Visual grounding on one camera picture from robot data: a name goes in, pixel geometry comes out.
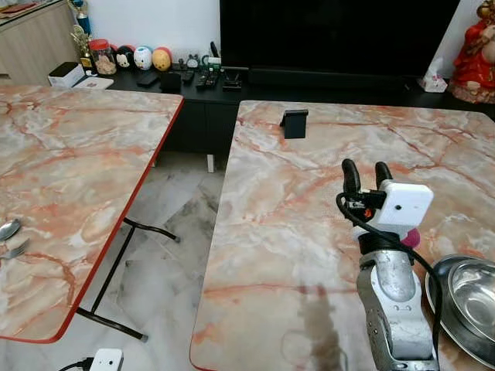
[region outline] television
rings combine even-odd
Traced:
[[[420,77],[459,0],[220,0],[226,68]]]

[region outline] red figurine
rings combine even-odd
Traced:
[[[495,104],[495,0],[484,1],[477,15],[481,21],[466,31],[449,91],[471,103]]]

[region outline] marble floor tile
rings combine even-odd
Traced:
[[[205,155],[162,154],[128,214],[181,236],[136,230],[97,310],[149,335],[146,343],[75,315],[66,334],[48,345],[0,340],[1,371],[57,371],[120,348],[123,371],[190,371],[189,342],[200,299],[224,171],[207,173]],[[130,227],[123,224],[81,306],[90,308]]]

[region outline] white power adapter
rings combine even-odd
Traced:
[[[124,362],[120,349],[99,349],[94,355],[90,371],[119,371]]]

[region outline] fork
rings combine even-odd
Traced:
[[[22,243],[21,246],[16,247],[15,249],[7,251],[5,254],[0,255],[0,259],[13,259],[14,257],[18,257],[26,252],[26,248],[28,247],[29,238]]]

